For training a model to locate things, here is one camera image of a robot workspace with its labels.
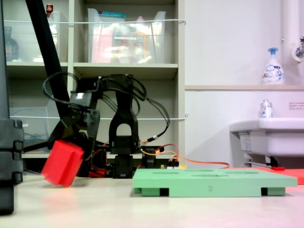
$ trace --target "table surface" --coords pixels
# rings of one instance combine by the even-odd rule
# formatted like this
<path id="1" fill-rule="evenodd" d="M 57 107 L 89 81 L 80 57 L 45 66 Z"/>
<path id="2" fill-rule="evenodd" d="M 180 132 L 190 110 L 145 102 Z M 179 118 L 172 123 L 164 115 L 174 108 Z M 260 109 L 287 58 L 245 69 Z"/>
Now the table surface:
<path id="1" fill-rule="evenodd" d="M 77 178 L 70 188 L 24 176 L 0 228 L 303 228 L 304 185 L 285 197 L 169 198 L 133 194 L 132 180 Z"/>

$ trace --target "white wire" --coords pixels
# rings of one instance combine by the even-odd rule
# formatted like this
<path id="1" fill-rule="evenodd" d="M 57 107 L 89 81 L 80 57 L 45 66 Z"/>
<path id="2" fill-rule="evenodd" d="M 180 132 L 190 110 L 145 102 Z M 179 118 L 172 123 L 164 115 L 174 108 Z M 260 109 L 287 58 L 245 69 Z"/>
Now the white wire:
<path id="1" fill-rule="evenodd" d="M 120 21 L 120 22 L 50 22 L 50 24 L 122 24 L 122 23 L 143 23 L 143 22 L 157 22 L 157 21 L 179 21 L 184 22 L 185 20 L 181 19 L 165 19 L 165 20 L 145 20 L 145 21 Z M 22 21 L 22 20 L 4 20 L 4 22 L 15 22 L 15 23 L 32 23 L 31 21 Z"/>
<path id="2" fill-rule="evenodd" d="M 12 118 L 37 118 L 37 119 L 60 119 L 59 117 L 44 117 L 44 116 L 17 116 L 12 115 Z M 101 120 L 112 120 L 113 118 L 100 118 Z M 170 118 L 170 120 L 186 120 L 187 118 Z M 138 118 L 137 120 L 164 120 L 164 118 Z"/>

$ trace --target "white sink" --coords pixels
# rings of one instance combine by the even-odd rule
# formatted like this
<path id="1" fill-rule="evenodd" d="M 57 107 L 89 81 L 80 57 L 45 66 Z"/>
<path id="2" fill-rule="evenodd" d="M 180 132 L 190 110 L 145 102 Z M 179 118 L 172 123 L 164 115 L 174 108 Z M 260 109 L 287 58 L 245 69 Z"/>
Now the white sink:
<path id="1" fill-rule="evenodd" d="M 246 153 L 304 156 L 304 118 L 260 118 L 234 123 L 229 129 L 240 135 Z"/>

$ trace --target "green foam board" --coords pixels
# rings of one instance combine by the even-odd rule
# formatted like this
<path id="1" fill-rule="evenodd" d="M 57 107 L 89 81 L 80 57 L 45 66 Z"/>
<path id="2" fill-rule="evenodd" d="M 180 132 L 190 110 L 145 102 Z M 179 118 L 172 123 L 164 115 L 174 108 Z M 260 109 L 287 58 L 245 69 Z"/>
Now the green foam board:
<path id="1" fill-rule="evenodd" d="M 297 179 L 256 169 L 138 169 L 135 194 L 170 197 L 284 196 Z"/>

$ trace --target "soap dispenser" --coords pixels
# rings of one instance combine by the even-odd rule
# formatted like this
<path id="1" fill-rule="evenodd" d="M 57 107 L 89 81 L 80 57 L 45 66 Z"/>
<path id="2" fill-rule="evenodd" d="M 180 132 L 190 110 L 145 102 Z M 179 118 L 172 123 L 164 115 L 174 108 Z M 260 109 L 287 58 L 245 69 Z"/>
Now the soap dispenser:
<path id="1" fill-rule="evenodd" d="M 278 51 L 278 49 L 276 47 L 272 47 L 268 49 L 268 51 L 270 52 L 271 58 L 264 70 L 264 74 L 262 77 L 263 84 L 285 84 L 285 74 L 283 68 L 276 58 L 276 52 Z"/>

